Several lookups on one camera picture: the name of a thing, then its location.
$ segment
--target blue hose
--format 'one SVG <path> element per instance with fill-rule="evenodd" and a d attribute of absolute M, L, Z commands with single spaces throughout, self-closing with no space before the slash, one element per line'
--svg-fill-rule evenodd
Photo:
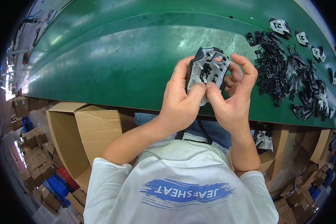
<path fill-rule="evenodd" d="M 27 16 L 26 18 L 28 19 L 28 18 L 30 18 L 30 17 L 36 16 L 36 15 L 37 15 L 39 12 L 41 12 L 41 11 L 42 11 L 42 10 L 36 12 L 34 15 Z"/>

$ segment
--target white t-shirt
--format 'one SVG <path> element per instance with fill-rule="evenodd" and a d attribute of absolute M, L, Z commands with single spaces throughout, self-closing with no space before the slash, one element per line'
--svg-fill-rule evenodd
<path fill-rule="evenodd" d="M 228 166 L 214 144 L 171 138 L 144 150 L 133 169 L 96 158 L 85 224 L 276 224 L 263 175 L 250 171 L 238 178 Z"/>

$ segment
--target blue printed logo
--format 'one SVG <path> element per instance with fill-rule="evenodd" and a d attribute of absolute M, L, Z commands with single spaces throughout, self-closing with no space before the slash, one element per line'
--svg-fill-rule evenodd
<path fill-rule="evenodd" d="M 206 204 L 208 208 L 227 201 L 234 194 L 228 183 L 199 185 L 175 180 L 152 180 L 140 192 L 145 193 L 142 203 L 157 208 L 181 210 L 189 205 Z"/>

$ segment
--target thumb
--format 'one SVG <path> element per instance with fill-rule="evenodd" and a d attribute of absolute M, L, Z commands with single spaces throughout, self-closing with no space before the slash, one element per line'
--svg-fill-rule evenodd
<path fill-rule="evenodd" d="M 186 97 L 186 101 L 193 102 L 193 104 L 197 104 L 198 106 L 200 105 L 203 96 L 205 95 L 205 84 L 200 82 L 200 83 L 195 83 L 189 93 L 188 96 Z"/>
<path fill-rule="evenodd" d="M 207 87 L 206 90 L 207 98 L 210 104 L 212 105 L 213 109 L 223 107 L 226 104 L 226 102 L 223 96 L 221 95 L 221 92 L 219 91 L 218 87 L 212 82 L 208 82 L 206 84 L 206 87 Z"/>

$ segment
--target hand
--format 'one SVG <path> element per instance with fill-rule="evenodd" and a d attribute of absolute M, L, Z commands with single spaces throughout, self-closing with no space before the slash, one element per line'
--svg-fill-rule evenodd
<path fill-rule="evenodd" d="M 213 107 L 215 117 L 219 124 L 232 136 L 237 136 L 249 130 L 250 94 L 258 76 L 258 71 L 244 56 L 231 54 L 231 75 L 225 76 L 225 91 L 229 98 L 224 100 L 218 87 L 211 82 L 206 84 L 206 95 Z"/>
<path fill-rule="evenodd" d="M 184 130 L 194 122 L 205 94 L 204 83 L 195 83 L 186 94 L 187 70 L 193 58 L 190 56 L 178 61 L 164 92 L 162 109 L 156 119 L 169 134 Z"/>

